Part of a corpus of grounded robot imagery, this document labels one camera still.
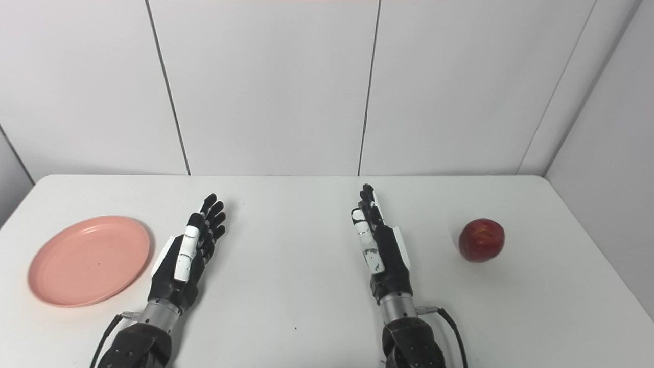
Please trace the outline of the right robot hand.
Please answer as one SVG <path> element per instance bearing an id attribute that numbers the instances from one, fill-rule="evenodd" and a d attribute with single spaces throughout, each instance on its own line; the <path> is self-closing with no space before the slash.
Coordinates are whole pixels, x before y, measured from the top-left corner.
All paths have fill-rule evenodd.
<path id="1" fill-rule="evenodd" d="M 380 305 L 388 296 L 413 296 L 411 264 L 400 228 L 386 224 L 373 186 L 363 184 L 359 195 L 351 221 L 371 273 L 370 289 L 376 303 Z"/>

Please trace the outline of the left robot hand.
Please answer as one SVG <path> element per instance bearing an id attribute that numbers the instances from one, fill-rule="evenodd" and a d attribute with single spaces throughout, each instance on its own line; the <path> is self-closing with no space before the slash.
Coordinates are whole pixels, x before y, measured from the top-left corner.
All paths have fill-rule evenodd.
<path id="1" fill-rule="evenodd" d="M 189 216 L 182 234 L 171 236 L 152 270 L 149 301 L 166 301 L 180 314 L 196 302 L 199 280 L 211 261 L 216 244 L 226 232 L 224 203 L 215 193 Z"/>

